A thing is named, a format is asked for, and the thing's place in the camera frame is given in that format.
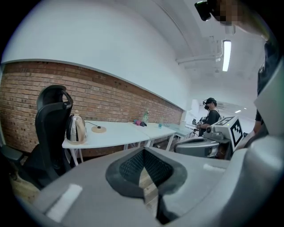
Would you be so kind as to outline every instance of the vr headset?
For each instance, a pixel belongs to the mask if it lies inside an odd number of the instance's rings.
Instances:
[[[209,107],[206,104],[209,104],[209,103],[212,103],[212,102],[216,102],[217,103],[217,101],[214,98],[208,98],[208,99],[204,100],[203,101],[203,105],[205,105],[204,109],[205,110],[209,110]]]
[[[201,20],[207,21],[211,18],[211,15],[225,26],[231,26],[232,22],[226,21],[226,16],[220,15],[220,6],[217,5],[217,0],[207,0],[207,2],[197,2],[194,4]]]

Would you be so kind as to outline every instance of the black mesh chair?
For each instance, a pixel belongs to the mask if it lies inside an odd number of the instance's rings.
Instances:
[[[66,102],[63,101],[63,95],[67,99]],[[39,144],[33,149],[24,165],[18,166],[19,176],[39,189],[71,169],[62,143],[72,106],[72,98],[66,92],[66,87],[61,85],[44,88],[37,99],[38,112],[35,117],[35,129]],[[9,149],[9,152],[4,153],[12,156],[11,148]]]

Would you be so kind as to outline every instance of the electric kettle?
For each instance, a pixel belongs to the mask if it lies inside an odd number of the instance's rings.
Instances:
[[[66,138],[73,144],[85,142],[87,131],[85,121],[79,116],[78,111],[71,115],[67,121]]]

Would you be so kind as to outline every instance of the fluorescent tube light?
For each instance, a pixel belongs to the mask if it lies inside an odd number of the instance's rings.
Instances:
[[[230,63],[231,57],[231,46],[232,43],[230,40],[224,40],[224,61],[223,61],[223,71],[227,72]]]

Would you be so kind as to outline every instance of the chair backrest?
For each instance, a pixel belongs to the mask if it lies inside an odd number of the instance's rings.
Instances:
[[[63,95],[67,98],[66,102],[63,102]],[[73,100],[64,86],[51,85],[41,91],[37,104],[36,134],[45,169],[53,178],[56,177],[54,170],[63,167],[62,143]]]

